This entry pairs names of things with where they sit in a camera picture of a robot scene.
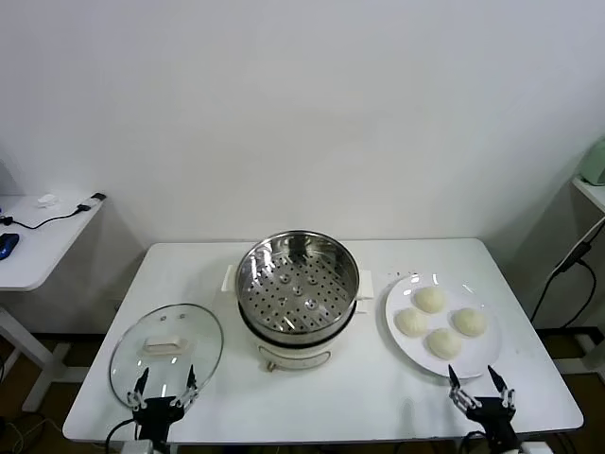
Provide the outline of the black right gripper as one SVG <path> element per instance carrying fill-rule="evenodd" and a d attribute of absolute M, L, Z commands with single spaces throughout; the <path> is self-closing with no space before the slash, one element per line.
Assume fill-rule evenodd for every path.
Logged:
<path fill-rule="evenodd" d="M 488 366 L 488 372 L 500 397 L 474 399 L 462 389 L 451 365 L 448 366 L 449 397 L 459 410 L 466 410 L 465 415 L 469 420 L 483 427 L 489 447 L 517 447 L 518 437 L 511 425 L 516 413 L 514 389 L 508 388 L 504 378 L 491 365 Z"/>

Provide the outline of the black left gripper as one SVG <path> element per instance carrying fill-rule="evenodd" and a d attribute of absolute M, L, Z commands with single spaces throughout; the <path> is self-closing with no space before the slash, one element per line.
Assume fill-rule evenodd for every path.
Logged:
<path fill-rule="evenodd" d="M 198 384 L 194 366 L 191 365 L 185 391 L 175 397 L 153 397 L 145 401 L 143 393 L 149 368 L 136 380 L 134 389 L 127 393 L 127 404 L 134 412 L 139 427 L 138 440 L 150 440 L 154 445 L 166 445 L 170 427 L 183 418 L 183 407 L 190 407 L 198 397 Z"/>

